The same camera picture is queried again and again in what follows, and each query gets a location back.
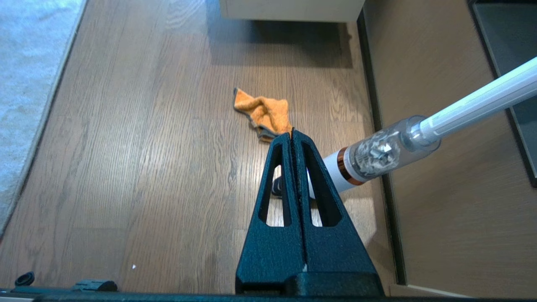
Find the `orange cloth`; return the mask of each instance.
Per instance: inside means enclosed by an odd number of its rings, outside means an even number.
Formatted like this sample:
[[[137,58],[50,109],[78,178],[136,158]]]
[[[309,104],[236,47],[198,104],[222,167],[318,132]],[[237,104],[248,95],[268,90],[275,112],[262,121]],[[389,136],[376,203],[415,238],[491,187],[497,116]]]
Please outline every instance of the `orange cloth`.
[[[246,114],[260,141],[270,142],[280,134],[291,133],[289,104],[285,99],[252,97],[235,88],[235,110]]]

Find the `wooden floor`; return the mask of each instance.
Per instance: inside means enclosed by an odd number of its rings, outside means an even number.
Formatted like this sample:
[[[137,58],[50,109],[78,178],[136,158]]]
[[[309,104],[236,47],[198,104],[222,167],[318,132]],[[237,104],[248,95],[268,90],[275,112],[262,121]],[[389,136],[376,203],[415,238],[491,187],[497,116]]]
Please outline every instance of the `wooden floor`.
[[[372,132],[356,24],[224,20],[217,0],[89,0],[22,197],[0,286],[108,278],[231,293],[268,145],[233,88],[287,98],[322,156]],[[394,282],[380,183],[342,195]]]

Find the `transparent tube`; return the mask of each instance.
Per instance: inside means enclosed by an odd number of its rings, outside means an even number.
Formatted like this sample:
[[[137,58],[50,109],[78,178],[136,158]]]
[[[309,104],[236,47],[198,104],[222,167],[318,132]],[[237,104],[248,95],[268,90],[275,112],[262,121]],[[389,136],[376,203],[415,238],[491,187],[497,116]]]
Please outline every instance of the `transparent tube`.
[[[433,153],[441,140],[423,145],[419,123],[424,119],[403,119],[349,146],[346,160],[352,167],[350,174],[360,181],[369,181]]]

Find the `rug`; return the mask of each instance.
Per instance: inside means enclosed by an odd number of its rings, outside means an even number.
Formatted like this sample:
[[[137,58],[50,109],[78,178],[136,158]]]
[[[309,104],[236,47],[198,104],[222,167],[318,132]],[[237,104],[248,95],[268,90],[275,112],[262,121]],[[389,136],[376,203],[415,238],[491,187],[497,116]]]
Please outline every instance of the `rug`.
[[[20,196],[85,0],[0,1],[0,238]]]

